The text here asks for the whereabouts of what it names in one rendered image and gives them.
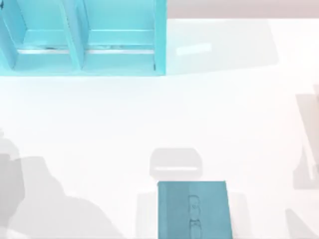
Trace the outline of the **light blue rack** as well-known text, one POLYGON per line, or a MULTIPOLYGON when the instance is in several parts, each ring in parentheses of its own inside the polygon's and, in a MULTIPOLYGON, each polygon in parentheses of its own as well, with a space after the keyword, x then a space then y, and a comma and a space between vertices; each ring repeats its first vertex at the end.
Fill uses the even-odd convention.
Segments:
POLYGON ((0 0, 0 76, 166 73, 167 0, 0 0))

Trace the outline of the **teal blue book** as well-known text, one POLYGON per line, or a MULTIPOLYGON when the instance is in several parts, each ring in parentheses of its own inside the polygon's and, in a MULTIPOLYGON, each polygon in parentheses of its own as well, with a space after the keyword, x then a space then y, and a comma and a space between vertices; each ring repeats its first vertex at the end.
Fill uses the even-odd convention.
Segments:
POLYGON ((226 183, 158 182, 158 239, 233 239, 226 183))

